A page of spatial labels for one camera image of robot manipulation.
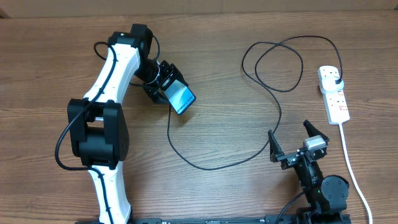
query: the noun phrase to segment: wooden table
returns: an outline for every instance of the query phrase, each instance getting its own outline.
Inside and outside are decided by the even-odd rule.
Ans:
[[[54,160],[55,143],[67,125],[70,98],[81,98],[104,62],[93,44],[132,23],[147,24],[160,40],[160,59],[175,63],[197,101],[172,115],[172,140],[194,164],[217,167],[260,150],[278,112],[271,96],[241,71],[246,49],[257,41],[322,35],[339,48],[351,120],[344,127],[354,173],[375,223],[398,215],[398,13],[298,12],[190,16],[114,16],[0,20],[0,223],[73,223],[96,219],[98,203],[87,172],[69,172]],[[324,40],[288,42],[304,59],[300,85],[275,93],[283,110],[276,138],[285,152],[307,137],[309,119],[330,137],[319,161],[324,175],[352,183],[337,126],[327,123],[317,69],[338,66]],[[268,46],[248,55],[247,68]],[[151,57],[156,48],[152,46]],[[260,63],[261,78],[276,88],[294,85],[300,60],[275,49]],[[130,134],[124,181],[134,216],[160,218],[261,217],[279,213],[300,192],[294,170],[269,162],[269,148],[228,169],[202,171],[181,160],[167,142],[168,107],[154,105],[131,87],[123,105]],[[80,166],[69,136],[61,160]],[[288,212],[306,206],[301,198]],[[348,209],[354,223],[366,211],[353,185]]]

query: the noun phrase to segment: white power strip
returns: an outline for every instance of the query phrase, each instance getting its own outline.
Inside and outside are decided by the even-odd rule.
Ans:
[[[358,183],[356,182],[354,172],[349,163],[346,141],[343,132],[343,123],[349,120],[349,113],[346,98],[344,96],[343,87],[344,83],[336,84],[335,80],[339,79],[338,69],[333,66],[322,66],[318,69],[319,87],[323,95],[323,101],[325,102],[326,115],[328,116],[329,124],[338,124],[341,134],[341,142],[343,144],[344,157],[346,159],[347,168],[349,174],[353,180],[355,189],[358,191],[361,197],[366,211],[368,212],[369,223],[373,224],[373,218],[371,209],[359,189]]]

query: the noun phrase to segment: white cable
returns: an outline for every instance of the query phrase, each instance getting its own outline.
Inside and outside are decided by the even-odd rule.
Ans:
[[[369,205],[368,205],[368,203],[367,203],[367,201],[366,201],[366,199],[365,199],[365,196],[362,194],[361,189],[359,189],[359,186],[358,186],[358,184],[356,183],[356,179],[355,179],[355,176],[354,176],[354,172],[353,172],[353,170],[352,170],[352,168],[351,168],[351,164],[349,163],[348,153],[347,153],[347,146],[346,146],[346,139],[345,139],[345,137],[344,137],[344,132],[343,132],[343,124],[342,124],[342,123],[339,123],[339,124],[338,124],[338,127],[339,127],[339,129],[340,129],[341,142],[343,143],[344,157],[346,158],[346,163],[347,163],[347,168],[348,168],[349,174],[350,174],[350,176],[351,176],[351,178],[352,178],[352,180],[353,180],[353,183],[354,183],[354,186],[355,186],[356,191],[358,191],[358,194],[359,194],[359,196],[361,197],[361,199],[362,199],[362,201],[363,201],[363,203],[364,203],[364,205],[365,205],[365,207],[366,207],[366,211],[368,212],[368,217],[369,217],[369,224],[373,224],[373,218],[372,218],[371,208],[369,207]]]

